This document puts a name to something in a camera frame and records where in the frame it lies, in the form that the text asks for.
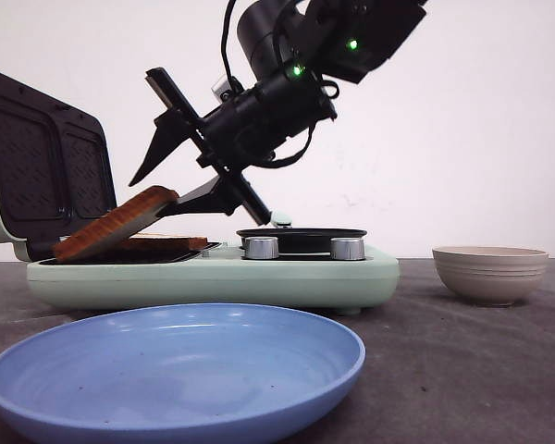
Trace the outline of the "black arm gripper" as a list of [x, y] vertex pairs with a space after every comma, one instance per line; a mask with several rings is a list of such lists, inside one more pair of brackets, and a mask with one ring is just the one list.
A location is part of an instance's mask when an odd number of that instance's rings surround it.
[[158, 217], [231, 216], [243, 206], [257, 224], [268, 223], [271, 212], [242, 175], [243, 170], [249, 166], [280, 168], [295, 163], [302, 152], [276, 159], [276, 149], [288, 137], [313, 130], [318, 121], [337, 116], [314, 74], [294, 78], [273, 74], [203, 117], [197, 115], [163, 68], [148, 70], [146, 79], [166, 105], [166, 111], [154, 120], [154, 136], [129, 185], [142, 181], [187, 140], [192, 140], [201, 152], [198, 164], [216, 172], [215, 178], [162, 208]]

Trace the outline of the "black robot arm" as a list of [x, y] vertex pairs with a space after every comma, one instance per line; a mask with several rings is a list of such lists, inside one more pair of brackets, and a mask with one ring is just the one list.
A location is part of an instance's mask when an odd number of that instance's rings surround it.
[[289, 137], [336, 117], [327, 89], [340, 80], [357, 83], [380, 67], [425, 15], [420, 1], [313, 1], [304, 11], [293, 1], [253, 3], [237, 26], [256, 78], [252, 88], [229, 78], [219, 106], [199, 116], [164, 69], [147, 72], [166, 111], [155, 120], [135, 179], [144, 179], [183, 142], [192, 141], [200, 152], [198, 164], [213, 168], [216, 176], [163, 206], [159, 215], [229, 215], [243, 207], [258, 224], [266, 224], [269, 210], [244, 169], [296, 163], [297, 154], [279, 159], [275, 151]]

